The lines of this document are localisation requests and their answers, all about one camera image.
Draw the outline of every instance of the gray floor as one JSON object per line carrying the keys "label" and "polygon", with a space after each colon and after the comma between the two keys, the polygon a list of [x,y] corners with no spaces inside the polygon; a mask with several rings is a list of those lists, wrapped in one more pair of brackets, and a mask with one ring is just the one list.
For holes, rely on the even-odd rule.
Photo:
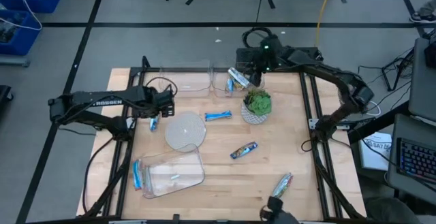
{"label": "gray floor", "polygon": [[[95,0],[61,0],[55,13],[38,17],[42,22],[87,22]],[[259,0],[102,0],[96,22],[253,22]],[[323,0],[263,0],[261,22],[316,22]],[[324,22],[407,22],[403,0],[330,0]],[[426,0],[411,0],[418,8]],[[139,66],[146,55],[152,66],[231,66],[235,51],[243,47],[240,35],[248,28],[93,28],[73,85],[73,91],[104,90],[114,67]],[[315,29],[272,28],[283,43],[313,46]],[[0,121],[0,217],[13,223],[44,145],[50,122],[49,98],[62,93],[84,29],[45,28],[29,53],[31,65],[0,67],[0,84],[13,87],[16,98]],[[357,71],[359,65],[381,67],[413,46],[416,29],[322,29],[320,50],[329,65]],[[257,36],[249,39],[256,43]],[[366,81],[380,75],[363,69]],[[371,84],[374,101],[384,97],[382,79]],[[383,112],[402,95],[391,95]],[[87,127],[72,125],[81,131]],[[58,131],[28,221],[75,216],[84,169],[93,137]]]}

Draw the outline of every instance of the succulent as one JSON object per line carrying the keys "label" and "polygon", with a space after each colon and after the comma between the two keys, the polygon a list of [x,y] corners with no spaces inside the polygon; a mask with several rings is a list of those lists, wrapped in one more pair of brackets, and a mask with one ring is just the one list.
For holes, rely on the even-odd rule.
{"label": "succulent", "polygon": [[271,96],[264,90],[255,89],[249,91],[244,99],[244,103],[247,105],[248,110],[256,114],[256,116],[262,116],[271,112]]}

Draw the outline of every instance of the white paper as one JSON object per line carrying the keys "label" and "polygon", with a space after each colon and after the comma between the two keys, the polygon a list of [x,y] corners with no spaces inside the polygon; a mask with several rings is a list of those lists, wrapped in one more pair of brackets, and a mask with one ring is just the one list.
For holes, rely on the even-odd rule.
{"label": "white paper", "polygon": [[[364,140],[372,149],[388,159],[390,158],[390,147],[392,146],[392,137],[390,134],[375,132]],[[359,141],[359,146],[363,168],[388,171],[389,163],[384,158],[370,150],[362,140]]]}

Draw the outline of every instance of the desk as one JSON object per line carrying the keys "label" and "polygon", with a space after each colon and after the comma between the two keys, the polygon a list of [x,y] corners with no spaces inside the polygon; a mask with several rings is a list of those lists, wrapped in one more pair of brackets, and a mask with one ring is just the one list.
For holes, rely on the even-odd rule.
{"label": "desk", "polygon": [[[157,72],[146,73],[145,82],[158,75]],[[175,75],[195,80],[198,74]],[[309,134],[299,75],[269,73],[264,77],[265,88],[271,94],[273,105],[268,120],[261,125],[249,125],[243,120],[240,115],[242,98],[217,97],[213,91],[208,97],[175,98],[176,116],[183,111],[193,111],[204,118],[205,112],[231,110],[233,117],[206,123],[206,138],[199,147],[206,173],[203,183],[155,199],[146,199],[141,192],[134,190],[130,173],[122,218],[172,219],[173,214],[180,214],[181,219],[185,220],[258,221],[259,210],[266,204],[278,181],[286,172],[291,172],[294,179],[282,197],[283,209],[300,220],[322,220],[312,156],[300,149],[301,143],[309,139]],[[108,90],[125,89],[128,79],[129,69],[113,69]],[[157,88],[158,83],[154,81],[151,85]],[[335,111],[339,107],[336,87],[319,79],[317,83],[322,110],[325,114]],[[105,107],[102,114],[116,116],[121,110],[122,106]],[[149,131],[148,119],[138,120],[131,161],[171,150],[164,139],[165,127],[171,119],[161,119],[158,130],[153,133]],[[98,132],[93,152],[110,136],[107,131]],[[333,138],[348,142],[347,134],[343,131],[336,132]],[[253,152],[237,160],[229,157],[233,150],[252,141],[259,144]],[[114,147],[115,143],[110,144],[94,159],[88,177],[88,207],[107,185]],[[356,210],[366,215],[351,150],[342,144],[330,142],[330,151],[339,188]],[[113,193],[110,214],[114,214],[118,194],[118,190]],[[333,217],[331,194],[327,192],[327,196]],[[80,204],[78,214],[82,213]]]}

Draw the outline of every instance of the wire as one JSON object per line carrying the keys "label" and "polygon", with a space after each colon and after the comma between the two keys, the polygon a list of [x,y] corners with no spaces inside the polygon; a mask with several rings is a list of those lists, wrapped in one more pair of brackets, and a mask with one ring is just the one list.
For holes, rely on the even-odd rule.
{"label": "wire", "polygon": [[[412,48],[409,48],[409,49],[405,50],[404,52],[402,52],[401,54],[399,54],[397,57],[395,57],[394,60],[400,58],[400,56],[404,55],[407,51],[411,50]],[[357,74],[360,73],[360,68],[382,69],[382,67],[367,67],[367,66],[362,66],[362,65],[360,65],[360,66],[358,67]],[[388,74],[390,71],[397,70],[397,68],[396,68],[395,65],[394,65],[394,69],[388,69],[388,68],[386,68],[386,69],[387,69],[388,71],[387,71],[385,74]],[[368,82],[367,85],[368,85],[368,84],[372,84],[372,83],[374,83],[377,79],[379,79],[379,78],[382,77],[382,76],[383,76],[383,74],[378,75],[378,76],[377,76],[376,78],[374,78],[372,81]]]}
{"label": "wire", "polygon": [[154,77],[154,78],[150,79],[150,80],[145,84],[145,87],[147,87],[147,86],[151,83],[151,81],[154,81],[154,80],[156,80],[156,79],[167,80],[167,81],[170,82],[172,85],[174,85],[174,87],[176,88],[176,91],[174,92],[173,96],[176,96],[176,95],[177,95],[177,92],[178,92],[177,85],[176,85],[173,81],[171,81],[170,79],[165,78],[165,77]]}
{"label": "wire", "polygon": [[266,28],[266,27],[253,27],[253,28],[251,28],[250,30],[248,30],[248,31],[246,31],[246,32],[244,32],[244,33],[242,34],[243,44],[244,44],[244,46],[245,46],[246,48],[252,48],[252,47],[247,43],[247,38],[248,38],[248,36],[249,36],[251,33],[253,33],[254,31],[263,31],[263,32],[265,32],[266,34],[268,34],[268,36],[273,35],[273,32],[271,32],[271,30],[268,29],[268,28]]}
{"label": "wire", "polygon": [[260,6],[262,4],[262,0],[259,0],[259,6],[258,6],[258,15],[256,16],[256,23],[258,23],[259,20],[259,12],[260,12]]}
{"label": "wire", "polygon": [[410,87],[411,87],[411,85],[409,86],[409,88],[407,88],[406,92],[404,92],[403,95],[401,95],[400,99],[398,99],[398,101],[396,101],[396,102],[394,103],[394,105],[392,105],[392,106],[390,107],[390,110],[394,109],[395,105],[396,105],[398,102],[400,102],[400,100],[401,100],[401,99],[402,99],[402,98],[407,94],[407,92],[409,92]]}
{"label": "wire", "polygon": [[27,9],[29,10],[30,14],[32,14],[34,19],[38,22],[38,25],[40,26],[38,29],[33,28],[33,27],[26,27],[26,26],[18,25],[18,24],[15,24],[13,22],[7,21],[7,20],[5,20],[3,18],[0,18],[0,20],[2,20],[3,22],[9,23],[11,25],[14,25],[15,27],[21,27],[21,28],[24,28],[24,29],[32,29],[32,30],[35,30],[35,31],[40,31],[42,29],[42,24],[41,24],[40,20],[38,20],[38,18],[36,18],[35,14],[32,12],[32,10],[30,9],[29,5],[27,4],[27,1],[26,0],[22,0],[22,1],[25,3],[25,5],[26,5]]}
{"label": "wire", "polygon": [[103,146],[101,146],[100,148],[98,148],[98,150],[95,151],[95,153],[93,154],[93,156],[89,159],[88,165],[86,170],[84,171],[84,182],[83,182],[83,191],[82,191],[82,207],[83,207],[83,211],[86,213],[88,212],[87,210],[87,205],[86,205],[86,193],[87,193],[87,183],[88,183],[88,171],[89,168],[91,166],[91,163],[93,162],[95,156],[101,151],[103,150],[103,148],[105,148],[107,145],[109,145],[109,143],[113,140],[114,138],[110,138],[105,144],[103,144]]}
{"label": "wire", "polygon": [[315,40],[315,47],[318,47],[318,43],[320,42],[320,26],[321,26],[321,19],[322,19],[322,14],[324,13],[324,9],[326,7],[327,4],[327,0],[324,0],[322,7],[321,7],[321,11],[320,11],[320,16],[318,17],[318,24],[316,26],[316,40]]}
{"label": "wire", "polygon": [[305,150],[305,149],[303,148],[303,146],[304,146],[307,142],[310,142],[310,141],[311,141],[311,140],[308,139],[308,140],[305,140],[304,142],[302,142],[302,144],[301,144],[301,150],[302,150],[303,152],[307,153],[307,152],[312,151],[312,148],[310,148],[309,150]]}
{"label": "wire", "polygon": [[266,221],[264,221],[264,219],[262,218],[262,211],[265,209],[265,207],[266,207],[266,205],[262,206],[262,207],[260,208],[260,211],[259,211],[259,218],[260,218],[260,221],[261,221],[262,223],[266,223]]}
{"label": "wire", "polygon": [[[381,101],[379,101],[379,103],[377,103],[377,106],[379,106],[380,103],[383,102],[386,98],[388,98],[391,94],[393,94],[393,93],[399,91],[399,90],[400,90],[401,88],[403,88],[404,86],[410,84],[410,82],[411,82],[411,81],[409,81],[409,82],[403,84],[400,88],[396,89],[395,91],[389,93],[387,96],[383,97],[383,99],[381,99]],[[366,110],[366,111],[364,111],[364,112],[369,112],[369,111],[371,111],[372,109],[376,108],[377,106],[375,106],[375,107],[373,107],[373,108],[371,108],[371,109],[368,109],[368,110]]]}
{"label": "wire", "polygon": [[330,138],[330,139],[333,140],[333,141],[335,141],[335,142],[338,142],[338,143],[340,143],[340,144],[342,144],[342,145],[344,145],[344,146],[347,146],[348,148],[351,149],[351,146],[350,146],[349,144],[345,143],[345,142],[341,142],[340,140],[336,140],[336,139],[334,139],[334,138]]}
{"label": "wire", "polygon": [[374,101],[369,101],[369,102],[374,104],[374,108],[377,108],[379,110],[379,112],[377,114],[370,114],[370,113],[367,112],[367,115],[370,115],[370,116],[379,116],[380,114],[382,114],[382,109]]}
{"label": "wire", "polygon": [[[345,142],[341,142],[340,140],[336,140],[336,139],[334,139],[334,138],[331,138],[331,140],[333,140],[333,141],[335,141],[335,142],[338,142],[338,143],[340,143],[340,144],[343,144],[343,145],[347,146],[348,148],[351,148],[351,146],[350,146],[349,144],[345,143]],[[310,142],[310,141],[311,141],[311,139],[309,139],[309,140],[305,140],[304,142],[302,142],[302,144],[301,144],[300,147],[301,147],[301,150],[302,150],[303,152],[307,153],[307,152],[312,151],[312,148],[310,148],[310,149],[304,149],[304,145],[305,145],[307,142]]]}
{"label": "wire", "polygon": [[360,68],[367,68],[367,69],[382,69],[381,67],[368,67],[368,66],[364,66],[364,65],[359,65],[358,68],[357,68],[357,74],[360,73]]}
{"label": "wire", "polygon": [[410,177],[410,178],[416,180],[416,181],[419,182],[421,185],[423,185],[423,186],[425,186],[426,188],[432,190],[433,192],[436,192],[436,189],[435,189],[435,188],[433,188],[432,186],[430,186],[430,185],[427,184],[426,182],[422,181],[421,179],[419,179],[419,178],[417,178],[417,177],[415,177],[415,176],[412,176],[412,175],[408,174],[405,170],[401,169],[401,168],[400,168],[396,163],[392,162],[390,159],[388,159],[387,157],[385,157],[383,154],[381,154],[380,152],[378,152],[378,151],[374,150],[373,148],[371,148],[371,147],[367,144],[366,139],[364,139],[364,138],[362,137],[362,135],[360,135],[359,131],[358,131],[357,129],[355,129],[354,131],[359,135],[359,137],[360,137],[360,139],[362,140],[363,144],[365,144],[365,146],[367,146],[367,148],[368,148],[369,150],[373,151],[374,153],[378,154],[380,157],[382,157],[383,159],[385,159],[388,163],[390,163],[392,166],[394,166],[394,167],[395,167],[398,171],[400,171],[401,173],[406,174],[406,176],[408,176],[408,177]]}
{"label": "wire", "polygon": [[82,133],[82,132],[77,132],[77,131],[75,131],[73,129],[68,129],[68,128],[58,128],[58,129],[63,130],[63,131],[69,131],[69,132],[72,132],[72,133],[76,133],[78,135],[94,135],[95,136],[94,133]]}

